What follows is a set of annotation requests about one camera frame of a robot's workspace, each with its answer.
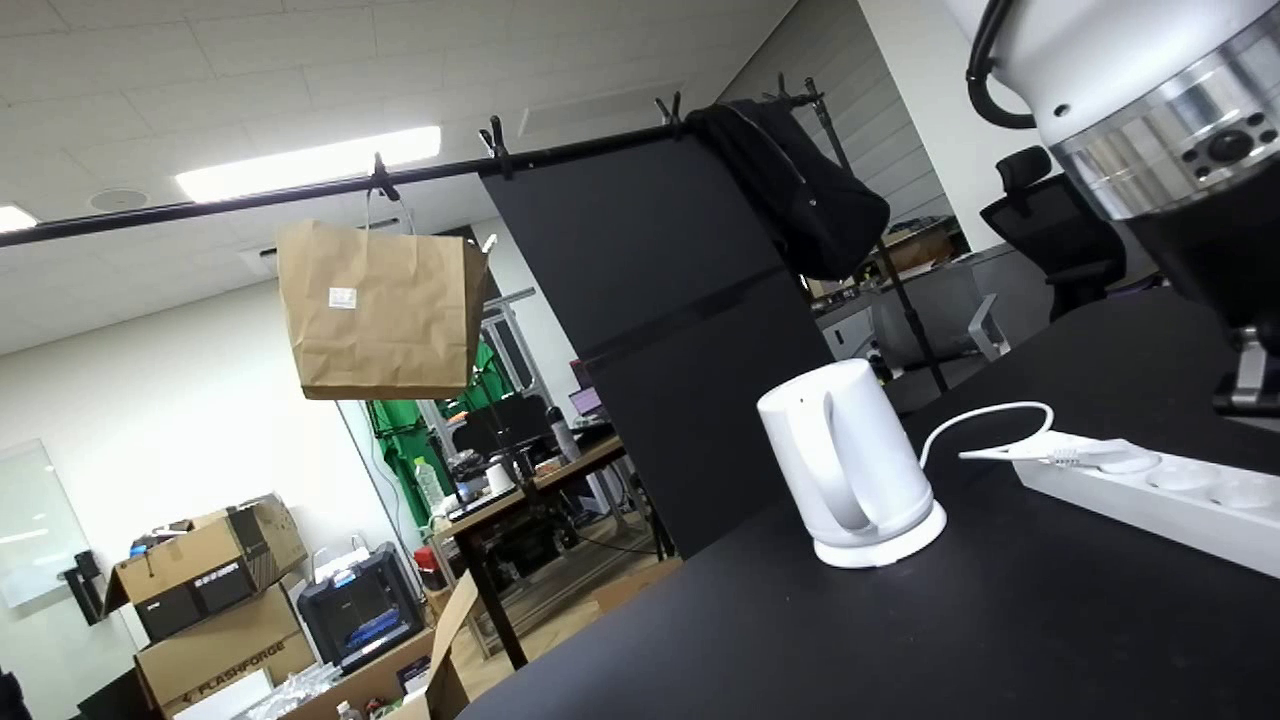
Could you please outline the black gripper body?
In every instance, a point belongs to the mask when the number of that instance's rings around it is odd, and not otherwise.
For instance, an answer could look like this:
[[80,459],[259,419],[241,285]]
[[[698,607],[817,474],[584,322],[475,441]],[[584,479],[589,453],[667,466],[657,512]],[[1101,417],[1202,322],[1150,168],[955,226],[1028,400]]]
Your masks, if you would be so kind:
[[1155,270],[1228,327],[1280,322],[1280,187],[1232,187],[1131,226]]

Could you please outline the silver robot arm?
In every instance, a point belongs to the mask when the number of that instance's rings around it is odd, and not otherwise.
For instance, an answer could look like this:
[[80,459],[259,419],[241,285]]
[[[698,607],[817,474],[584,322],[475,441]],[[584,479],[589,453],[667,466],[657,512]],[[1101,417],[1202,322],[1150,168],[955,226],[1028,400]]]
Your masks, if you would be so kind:
[[1280,412],[1280,0],[940,0],[965,91],[1224,325],[1217,409]]

